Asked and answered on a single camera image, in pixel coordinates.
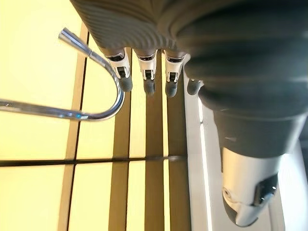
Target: gray rubber fingertip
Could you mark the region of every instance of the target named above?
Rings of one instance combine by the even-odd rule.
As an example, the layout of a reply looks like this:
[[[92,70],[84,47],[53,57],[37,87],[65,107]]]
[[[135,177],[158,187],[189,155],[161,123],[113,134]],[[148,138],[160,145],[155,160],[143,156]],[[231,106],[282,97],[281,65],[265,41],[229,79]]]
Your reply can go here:
[[[188,81],[187,84],[187,92],[190,95],[195,95],[198,93],[201,86],[201,82],[198,80],[192,81],[191,79]]]
[[[165,92],[167,97],[172,98],[177,93],[178,83],[166,82]]]
[[[143,88],[147,95],[153,95],[155,92],[155,81],[150,79],[143,80]]]
[[[131,81],[131,76],[128,78],[120,78],[119,84],[121,89],[125,92],[131,91],[133,88],[133,82]]]

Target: robotic arm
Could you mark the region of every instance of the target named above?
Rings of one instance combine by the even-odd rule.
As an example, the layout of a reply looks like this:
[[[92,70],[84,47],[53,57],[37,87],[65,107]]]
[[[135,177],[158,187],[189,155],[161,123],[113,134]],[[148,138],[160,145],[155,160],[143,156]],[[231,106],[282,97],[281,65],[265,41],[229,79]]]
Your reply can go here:
[[[176,94],[185,55],[191,56],[187,90],[214,111],[226,212],[236,225],[252,225],[274,196],[281,156],[306,120],[308,2],[71,2],[120,83],[130,80],[124,91],[132,88],[129,64],[125,52],[112,60],[114,50],[135,50],[148,95],[155,91],[156,50],[164,50],[168,97]]]

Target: metal pipe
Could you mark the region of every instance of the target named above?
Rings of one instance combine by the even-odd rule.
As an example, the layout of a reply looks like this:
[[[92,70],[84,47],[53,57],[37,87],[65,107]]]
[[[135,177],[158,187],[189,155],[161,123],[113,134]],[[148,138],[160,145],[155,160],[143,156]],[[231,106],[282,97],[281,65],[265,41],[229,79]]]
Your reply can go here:
[[[91,120],[107,120],[113,117],[122,107],[124,101],[124,92],[120,88],[118,78],[109,63],[104,60],[97,53],[93,52],[80,38],[64,28],[59,34],[59,39],[72,46],[85,56],[89,57],[103,68],[105,68],[111,75],[116,85],[117,95],[116,100],[111,108],[101,113],[85,113],[82,111],[67,110],[54,107],[46,107],[29,103],[21,103],[16,101],[9,101],[0,99],[0,111],[15,112],[22,114],[31,114],[38,116],[48,116],[72,120],[91,121]]]

